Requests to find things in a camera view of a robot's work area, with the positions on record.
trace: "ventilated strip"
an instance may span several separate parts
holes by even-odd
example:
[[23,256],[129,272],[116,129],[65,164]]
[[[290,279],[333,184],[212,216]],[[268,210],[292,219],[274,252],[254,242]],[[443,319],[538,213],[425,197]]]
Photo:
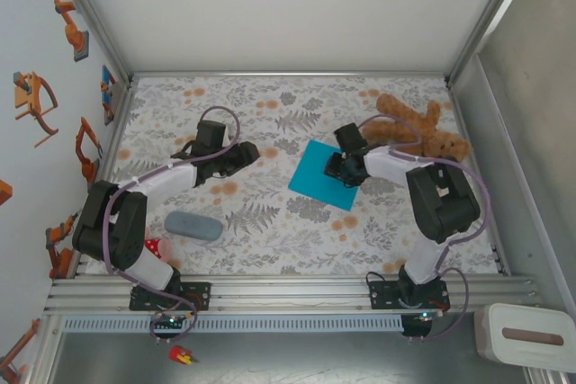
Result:
[[[151,316],[70,316],[64,333],[147,333]],[[185,320],[183,328],[191,321]],[[177,330],[156,329],[156,333]],[[335,332],[401,332],[400,315],[249,315],[199,316],[195,333],[335,333]]]

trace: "blue square cloth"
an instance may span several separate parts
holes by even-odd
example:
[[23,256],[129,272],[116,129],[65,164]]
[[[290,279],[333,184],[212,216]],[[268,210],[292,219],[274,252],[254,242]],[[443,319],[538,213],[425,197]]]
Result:
[[288,189],[342,210],[351,210],[358,188],[346,188],[339,180],[324,174],[329,158],[339,151],[337,147],[312,140],[296,167]]

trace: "floral tablecloth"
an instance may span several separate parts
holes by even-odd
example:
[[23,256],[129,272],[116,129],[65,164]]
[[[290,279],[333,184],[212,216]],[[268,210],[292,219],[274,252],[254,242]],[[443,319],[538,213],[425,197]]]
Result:
[[[194,138],[205,109],[225,105],[240,118],[241,140],[255,143],[261,157],[232,177],[211,179],[148,214],[153,237],[172,242],[174,267],[184,274],[397,272],[418,233],[408,191],[368,179],[347,212],[288,190],[308,142],[336,145],[333,131],[377,113],[381,92],[394,94],[420,112],[429,99],[441,102],[439,127],[457,132],[441,76],[141,78],[113,180],[162,165]],[[226,113],[209,116],[233,125]],[[168,234],[164,219],[173,210],[216,218],[224,224],[224,233],[214,242]],[[496,272],[488,235],[455,246],[445,265],[465,272]],[[104,268],[90,263],[87,271]]]

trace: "gray eraser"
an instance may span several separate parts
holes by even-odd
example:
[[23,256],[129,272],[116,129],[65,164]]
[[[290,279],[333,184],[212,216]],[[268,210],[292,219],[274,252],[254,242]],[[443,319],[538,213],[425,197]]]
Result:
[[168,233],[211,241],[220,238],[223,230],[219,220],[183,211],[168,213],[164,228]]

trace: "brown teddy bear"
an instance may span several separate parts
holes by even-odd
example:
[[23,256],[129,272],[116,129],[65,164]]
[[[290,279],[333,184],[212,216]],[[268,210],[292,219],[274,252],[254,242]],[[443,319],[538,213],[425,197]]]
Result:
[[[472,153],[470,143],[457,135],[437,129],[440,119],[440,103],[430,101],[425,115],[412,110],[391,94],[381,94],[376,103],[382,114],[391,114],[407,121],[422,136],[422,143],[414,147],[403,147],[402,152],[417,156],[452,156],[462,162]],[[368,122],[362,131],[364,138],[373,143],[413,143],[414,133],[397,121],[375,120]]]

